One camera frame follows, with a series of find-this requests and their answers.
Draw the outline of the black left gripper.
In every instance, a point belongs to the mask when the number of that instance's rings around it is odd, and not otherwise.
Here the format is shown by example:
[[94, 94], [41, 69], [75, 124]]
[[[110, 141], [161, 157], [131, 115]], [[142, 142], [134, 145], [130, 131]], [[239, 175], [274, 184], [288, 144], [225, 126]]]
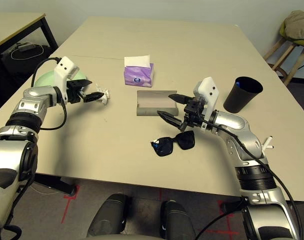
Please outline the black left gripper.
[[89, 94], [83, 93], [83, 88], [90, 85], [92, 82], [87, 79], [77, 79], [67, 81], [68, 102], [71, 104], [79, 103], [81, 99], [85, 103], [100, 99], [103, 92], [93, 92]]

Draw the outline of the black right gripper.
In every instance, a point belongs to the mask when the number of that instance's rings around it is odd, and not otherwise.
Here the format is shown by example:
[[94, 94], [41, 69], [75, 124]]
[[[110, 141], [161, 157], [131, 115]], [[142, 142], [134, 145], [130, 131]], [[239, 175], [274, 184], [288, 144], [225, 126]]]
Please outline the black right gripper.
[[168, 96], [173, 101], [179, 104], [186, 104], [184, 108], [184, 121], [182, 122], [180, 119], [175, 118], [174, 115], [166, 112], [158, 110], [158, 115], [168, 124], [176, 127], [181, 132], [184, 132], [186, 127], [201, 127], [204, 120], [204, 114], [202, 113], [204, 110], [205, 99], [204, 98], [196, 98], [189, 97], [182, 94], [170, 94]]

